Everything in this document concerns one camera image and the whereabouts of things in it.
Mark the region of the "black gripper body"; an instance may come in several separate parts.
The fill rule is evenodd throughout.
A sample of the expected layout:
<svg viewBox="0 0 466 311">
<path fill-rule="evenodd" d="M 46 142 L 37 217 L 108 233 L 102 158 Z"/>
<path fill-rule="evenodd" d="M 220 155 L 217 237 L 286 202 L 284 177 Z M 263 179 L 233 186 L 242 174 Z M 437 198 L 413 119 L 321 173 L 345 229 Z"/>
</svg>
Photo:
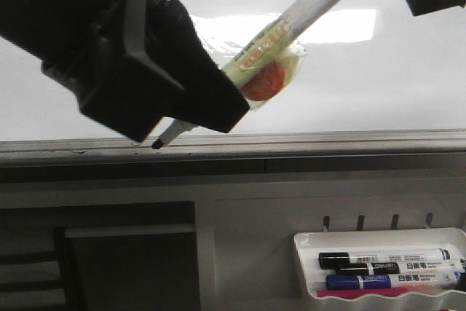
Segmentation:
<svg viewBox="0 0 466 311">
<path fill-rule="evenodd" d="M 1 0 L 1 36 L 90 119 L 141 142 L 182 92 L 146 47 L 146 0 Z"/>
</svg>

